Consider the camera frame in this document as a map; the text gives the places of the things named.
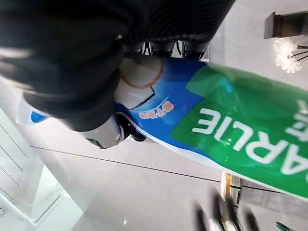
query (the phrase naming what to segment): robotic hand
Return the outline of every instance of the robotic hand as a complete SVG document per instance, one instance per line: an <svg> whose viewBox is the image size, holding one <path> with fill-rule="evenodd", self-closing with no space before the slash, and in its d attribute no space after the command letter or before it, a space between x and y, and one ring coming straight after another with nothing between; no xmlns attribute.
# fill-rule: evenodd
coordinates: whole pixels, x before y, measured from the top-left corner
<svg viewBox="0 0 308 231"><path fill-rule="evenodd" d="M124 52L200 59L234 0L11 0L0 4L0 73L24 99L101 148L133 130L114 115Z"/></svg>

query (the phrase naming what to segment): white flower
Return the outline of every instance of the white flower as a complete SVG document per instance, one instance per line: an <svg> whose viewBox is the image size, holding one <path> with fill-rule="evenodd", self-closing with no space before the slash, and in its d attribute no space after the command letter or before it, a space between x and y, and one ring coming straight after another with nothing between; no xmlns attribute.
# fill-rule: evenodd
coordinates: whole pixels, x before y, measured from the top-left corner
<svg viewBox="0 0 308 231"><path fill-rule="evenodd" d="M292 58L293 52L296 51L297 44L289 38L279 38L274 42L274 51L277 53L276 66L281 67L287 73L295 73L302 69L300 63Z"/></svg>
<svg viewBox="0 0 308 231"><path fill-rule="evenodd" d="M295 58L291 57L277 57L276 66L281 67L281 69L287 73L295 73L302 69L300 63Z"/></svg>
<svg viewBox="0 0 308 231"><path fill-rule="evenodd" d="M277 56L292 56L296 49L297 45L294 44L289 38L279 38L274 42L274 51L276 51Z"/></svg>

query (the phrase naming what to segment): chinese characters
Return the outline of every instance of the chinese characters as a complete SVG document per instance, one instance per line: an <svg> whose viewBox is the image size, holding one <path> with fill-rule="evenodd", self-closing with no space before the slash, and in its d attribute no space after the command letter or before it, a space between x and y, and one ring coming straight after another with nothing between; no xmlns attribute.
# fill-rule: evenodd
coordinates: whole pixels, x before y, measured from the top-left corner
<svg viewBox="0 0 308 231"><path fill-rule="evenodd" d="M174 105L170 101L164 102L160 107L148 112L139 113L141 119L157 119L165 116L174 109Z"/></svg>

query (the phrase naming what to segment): green label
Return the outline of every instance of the green label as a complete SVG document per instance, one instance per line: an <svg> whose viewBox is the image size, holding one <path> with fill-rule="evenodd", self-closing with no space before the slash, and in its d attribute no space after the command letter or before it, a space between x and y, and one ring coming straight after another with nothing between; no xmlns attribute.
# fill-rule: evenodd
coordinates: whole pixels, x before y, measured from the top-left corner
<svg viewBox="0 0 308 231"><path fill-rule="evenodd" d="M200 69L203 97L170 133L223 167L308 198L308 94L244 71Z"/></svg>

